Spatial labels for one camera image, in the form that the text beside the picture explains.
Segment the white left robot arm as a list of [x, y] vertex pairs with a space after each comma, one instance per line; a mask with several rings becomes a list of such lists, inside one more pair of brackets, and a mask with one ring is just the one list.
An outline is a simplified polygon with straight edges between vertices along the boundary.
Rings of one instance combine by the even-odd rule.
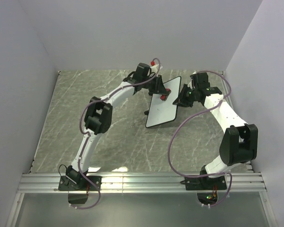
[[136, 70], [124, 78], [113, 91], [101, 98], [91, 98], [80, 117], [79, 129], [83, 135], [82, 143], [75, 159], [66, 169], [66, 178], [75, 190], [81, 190], [87, 184], [86, 174], [92, 152], [100, 137], [111, 126], [113, 108], [143, 88], [148, 89], [153, 94], [166, 94], [165, 91], [159, 89], [159, 81], [161, 80], [159, 71], [161, 68], [158, 58], [154, 58], [151, 65], [139, 63]]

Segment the red black whiteboard eraser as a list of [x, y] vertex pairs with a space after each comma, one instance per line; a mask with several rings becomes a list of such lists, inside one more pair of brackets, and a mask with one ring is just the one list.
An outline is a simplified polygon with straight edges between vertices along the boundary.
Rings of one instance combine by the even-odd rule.
[[160, 96], [160, 100], [166, 101], [170, 93], [171, 93], [171, 90], [167, 88], [165, 94]]

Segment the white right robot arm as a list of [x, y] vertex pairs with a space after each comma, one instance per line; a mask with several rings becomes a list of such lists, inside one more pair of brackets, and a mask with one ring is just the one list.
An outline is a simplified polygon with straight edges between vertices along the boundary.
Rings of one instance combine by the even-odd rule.
[[204, 171], [197, 176], [205, 189], [212, 188], [216, 178], [229, 174], [233, 167], [254, 160], [258, 140], [257, 126], [248, 124], [235, 113], [225, 100], [230, 94], [224, 95], [218, 87], [212, 87], [208, 73], [208, 70], [194, 72], [190, 76], [191, 82], [183, 86], [173, 102], [179, 107], [192, 107], [195, 102], [201, 103], [205, 110], [189, 116], [184, 123], [210, 112], [224, 133], [218, 157], [205, 165]]

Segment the white whiteboard black frame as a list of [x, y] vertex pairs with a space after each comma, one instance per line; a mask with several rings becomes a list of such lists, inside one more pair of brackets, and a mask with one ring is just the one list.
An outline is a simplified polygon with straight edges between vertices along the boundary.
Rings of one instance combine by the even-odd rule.
[[146, 128], [172, 122], [177, 117], [178, 106], [174, 105], [173, 102], [180, 92], [181, 76], [175, 77], [162, 85], [168, 94], [164, 95], [161, 92], [152, 95], [149, 110], [146, 112], [148, 113]]

